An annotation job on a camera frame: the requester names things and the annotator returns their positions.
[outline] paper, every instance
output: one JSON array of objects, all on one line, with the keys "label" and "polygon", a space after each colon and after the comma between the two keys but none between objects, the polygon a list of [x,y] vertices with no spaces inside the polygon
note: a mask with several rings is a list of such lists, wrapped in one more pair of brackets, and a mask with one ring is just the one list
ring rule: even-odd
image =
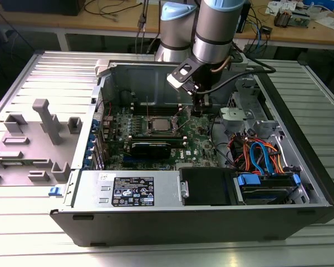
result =
[{"label": "paper", "polygon": [[271,14],[273,16],[276,16],[278,13],[278,10],[281,9],[289,9],[291,11],[296,10],[297,2],[277,2],[277,1],[271,1],[268,2],[265,14]]},{"label": "paper", "polygon": [[334,29],[334,18],[332,17],[325,17],[325,18],[321,18],[316,20],[315,22],[324,25],[330,29]]}]

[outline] blue latch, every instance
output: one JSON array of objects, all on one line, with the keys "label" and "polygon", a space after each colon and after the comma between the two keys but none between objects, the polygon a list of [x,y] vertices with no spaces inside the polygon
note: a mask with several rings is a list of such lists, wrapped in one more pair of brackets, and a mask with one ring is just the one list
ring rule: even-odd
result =
[{"label": "blue latch", "polygon": [[301,185],[301,178],[299,178],[298,174],[293,174],[293,179],[296,185]]},{"label": "blue latch", "polygon": [[62,196],[61,194],[61,188],[53,186],[50,189],[50,192],[48,193],[49,196]]},{"label": "blue latch", "polygon": [[91,149],[92,147],[94,147],[94,144],[92,142],[88,141],[87,142],[87,147]]},{"label": "blue latch", "polygon": [[89,156],[91,156],[93,154],[93,151],[91,151],[91,150],[86,150],[85,151],[85,156],[86,157],[89,157]]},{"label": "blue latch", "polygon": [[89,141],[94,141],[95,140],[95,135],[93,135],[92,133],[89,134],[88,140]]},{"label": "blue latch", "polygon": [[257,174],[240,174],[238,176],[239,186],[260,185],[261,181]]},{"label": "blue latch", "polygon": [[91,160],[89,160],[89,159],[83,159],[83,164],[84,165],[90,165],[91,164]]},{"label": "blue latch", "polygon": [[96,119],[94,119],[94,118],[93,118],[93,120],[92,120],[91,123],[92,123],[93,127],[98,127],[99,126],[99,122]]}]

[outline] metal frame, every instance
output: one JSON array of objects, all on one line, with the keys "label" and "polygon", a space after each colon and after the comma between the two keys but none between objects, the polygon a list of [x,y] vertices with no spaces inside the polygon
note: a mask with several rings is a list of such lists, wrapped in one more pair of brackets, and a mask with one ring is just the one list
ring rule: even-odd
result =
[{"label": "metal frame", "polygon": [[[105,29],[82,29],[82,28],[60,28],[60,27],[44,27],[44,26],[23,26],[14,25],[18,31],[29,32],[51,32],[55,33],[60,43],[62,51],[70,51],[70,45],[67,39],[67,34],[89,34],[100,36],[121,36],[121,37],[135,37],[134,31],[114,31]],[[11,29],[9,25],[0,24],[0,29]],[[155,38],[157,33],[145,32],[146,38]],[[234,41],[240,46],[245,46],[253,42],[253,39],[247,38],[235,38]],[[319,43],[301,43],[301,42],[286,42],[286,41],[268,41],[270,46],[282,46],[282,47],[298,47],[298,48],[311,48],[311,49],[326,49],[334,50],[334,44],[319,44]]]}]

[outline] black side panel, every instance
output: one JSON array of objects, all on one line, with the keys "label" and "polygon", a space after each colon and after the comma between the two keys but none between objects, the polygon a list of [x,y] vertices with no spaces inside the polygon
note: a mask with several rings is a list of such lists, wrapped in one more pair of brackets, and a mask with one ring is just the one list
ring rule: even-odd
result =
[{"label": "black side panel", "polygon": [[[306,162],[309,170],[311,171],[313,177],[321,188],[327,201],[334,206],[334,182],[330,178],[328,172],[324,168],[322,162],[314,152],[312,146],[308,142],[307,138],[304,136],[301,128],[297,124],[296,120],[293,118],[291,112],[286,106],[285,102],[282,100],[277,89],[273,85],[272,81],[266,74],[257,75],[265,88],[267,95],[269,96],[271,102],[276,108],[279,116],[281,117],[289,135],[296,144],[301,156]],[[334,209],[330,209],[331,213],[326,217],[319,219],[317,223],[327,223],[334,218]]]},{"label": "black side panel", "polygon": [[93,220],[73,220],[78,214],[72,213],[50,216],[78,246],[123,246],[283,240],[327,213],[322,207],[105,212],[92,213]]}]

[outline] sticker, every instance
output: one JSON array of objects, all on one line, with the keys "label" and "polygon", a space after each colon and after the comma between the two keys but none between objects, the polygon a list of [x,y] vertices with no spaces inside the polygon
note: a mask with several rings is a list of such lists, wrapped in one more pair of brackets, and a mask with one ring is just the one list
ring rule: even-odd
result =
[{"label": "sticker", "polygon": [[114,174],[113,192],[114,207],[154,206],[155,203],[153,177],[115,177]]},{"label": "sticker", "polygon": [[116,174],[107,174],[105,172],[99,173],[99,181],[109,181],[116,177]]}]

